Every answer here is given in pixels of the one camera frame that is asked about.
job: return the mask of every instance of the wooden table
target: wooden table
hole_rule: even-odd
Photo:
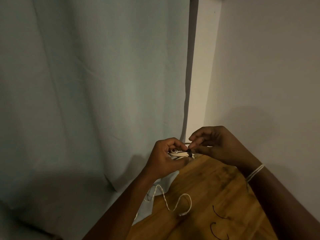
[[[230,240],[277,239],[259,202],[252,191],[247,193],[245,179],[235,167],[200,156],[180,170],[165,194],[171,209],[182,193],[188,193],[192,199],[187,215],[178,213],[189,208],[188,197],[183,196],[177,209],[170,212],[159,195],[154,199],[152,215],[135,224],[127,239],[217,239],[212,232],[222,240],[228,239],[227,234]]]

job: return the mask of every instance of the person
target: person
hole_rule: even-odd
[[[225,127],[202,127],[189,138],[192,152],[215,158],[236,166],[246,178],[262,163]],[[176,138],[157,141],[137,178],[99,219],[83,240],[124,240],[136,213],[153,183],[181,169],[192,159],[172,160],[171,149],[187,150]],[[249,182],[255,196],[268,217],[277,237],[282,239],[320,239],[320,223],[293,195],[264,167]]]

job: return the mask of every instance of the thin black cord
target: thin black cord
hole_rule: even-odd
[[[214,206],[212,206],[212,208],[213,208],[214,213],[215,213],[218,217],[220,217],[220,218],[222,218],[222,219],[227,219],[227,220],[228,220],[228,218],[224,218],[224,217],[222,217],[222,216],[219,216],[219,215],[216,213],[216,211],[214,210]]]
[[[214,234],[214,232],[212,231],[212,228],[211,228],[211,226],[213,225],[213,224],[216,224],[215,222],[211,222],[211,224],[210,224],[210,230],[211,230],[211,233],[212,233],[212,235],[214,235],[215,236],[215,238],[218,238],[215,234]]]

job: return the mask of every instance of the white wall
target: white wall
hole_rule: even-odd
[[[221,2],[199,0],[198,3],[186,141],[204,124]]]
[[[223,0],[204,120],[230,129],[318,220],[319,7]]]

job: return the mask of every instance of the person's left hand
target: person's left hand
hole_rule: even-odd
[[[193,160],[193,158],[190,157],[172,160],[167,154],[168,151],[172,149],[186,151],[188,148],[177,138],[157,141],[142,172],[146,173],[152,180],[156,181],[157,179],[161,179],[170,173],[183,168]]]

